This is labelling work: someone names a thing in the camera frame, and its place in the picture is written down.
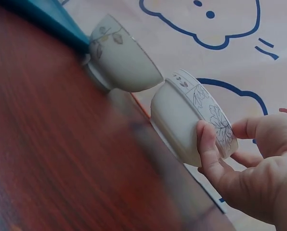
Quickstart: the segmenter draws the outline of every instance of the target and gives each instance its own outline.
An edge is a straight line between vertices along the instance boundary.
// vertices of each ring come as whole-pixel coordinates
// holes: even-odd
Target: blue outline drawing
[[[260,47],[256,46],[255,47],[256,50],[258,50],[259,52],[263,53],[263,54],[266,54],[266,55],[269,55],[271,56],[274,60],[278,59],[279,56],[276,55],[276,54],[273,54],[273,53],[270,53],[270,52],[267,52],[267,51],[264,51],[263,49],[261,49]]]
[[[208,45],[202,41],[199,40],[199,38],[197,37],[197,34],[183,30],[182,28],[179,28],[178,26],[176,26],[174,23],[172,23],[170,20],[168,20],[167,18],[165,18],[161,13],[158,12],[152,12],[150,10],[148,10],[145,6],[144,6],[144,0],[139,0],[139,6],[142,9],[143,12],[145,12],[148,15],[151,16],[155,16],[160,18],[164,23],[168,24],[172,29],[185,34],[185,35],[189,35],[191,37],[194,38],[194,40],[200,45],[203,46],[207,49],[210,50],[222,50],[224,48],[226,48],[229,45],[230,39],[236,39],[236,38],[242,38],[242,37],[246,37],[249,36],[251,34],[254,34],[260,25],[260,17],[261,17],[261,9],[260,9],[260,3],[259,0],[256,0],[256,6],[257,6],[257,19],[256,19],[256,23],[254,28],[252,28],[249,32],[243,33],[243,34],[237,34],[237,35],[225,35],[225,42],[221,45],[218,46],[212,46],[212,45]]]
[[[255,99],[261,109],[262,109],[262,112],[263,112],[263,115],[266,116],[268,115],[268,109],[267,107],[265,106],[262,98],[257,95],[256,93],[252,92],[252,91],[249,91],[249,90],[240,90],[239,88],[229,84],[229,83],[226,83],[226,82],[223,82],[223,81],[220,81],[220,80],[216,80],[216,79],[211,79],[211,78],[197,78],[197,80],[201,83],[201,84],[207,84],[207,85],[213,85],[213,86],[217,86],[217,87],[221,87],[221,88],[225,88],[225,89],[228,89],[232,92],[234,92],[235,94],[239,95],[239,96],[248,96],[248,97],[251,97],[253,99]]]
[[[262,38],[259,38],[258,40],[259,40],[260,42],[262,42],[263,44],[267,45],[268,47],[271,47],[271,48],[274,47],[273,44],[267,42],[266,40],[263,40]]]

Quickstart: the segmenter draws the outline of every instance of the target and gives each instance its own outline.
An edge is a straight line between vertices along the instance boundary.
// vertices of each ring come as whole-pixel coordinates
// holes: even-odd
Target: bowl base
[[[97,85],[98,88],[100,88],[102,91],[106,93],[110,92],[113,89],[111,84],[104,78],[104,76],[98,70],[98,67],[96,67],[91,61],[87,62],[84,65],[84,67],[87,70],[89,77]]]

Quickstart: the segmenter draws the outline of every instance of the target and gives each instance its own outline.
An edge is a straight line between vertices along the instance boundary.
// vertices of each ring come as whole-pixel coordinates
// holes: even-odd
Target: blue object
[[[208,11],[208,12],[206,13],[206,16],[207,16],[207,18],[212,19],[212,18],[215,17],[215,13],[214,13],[213,11]]]
[[[202,6],[202,2],[201,2],[201,1],[198,1],[198,0],[195,0],[195,1],[194,1],[194,4],[195,4],[196,6],[199,6],[199,7]]]
[[[4,0],[12,10],[27,16],[80,53],[89,53],[89,39],[58,0]]]

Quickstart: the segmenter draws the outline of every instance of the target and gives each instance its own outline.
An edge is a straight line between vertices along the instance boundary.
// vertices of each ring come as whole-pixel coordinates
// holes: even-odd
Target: hand
[[[236,152],[247,167],[234,171],[220,159],[214,127],[199,121],[197,148],[203,173],[225,201],[242,212],[283,227],[287,223],[287,114],[248,118],[233,125],[240,139],[256,139],[260,154]]]

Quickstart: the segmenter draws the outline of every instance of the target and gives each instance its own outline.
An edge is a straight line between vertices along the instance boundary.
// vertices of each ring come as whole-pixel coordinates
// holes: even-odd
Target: ceramic bowl
[[[89,45],[91,77],[107,90],[138,92],[154,87],[163,77],[133,37],[107,15],[93,30]]]
[[[200,167],[196,124],[211,123],[216,130],[217,147],[222,158],[238,149],[232,127],[208,91],[184,70],[165,80],[151,103],[151,123],[168,147],[184,162]]]

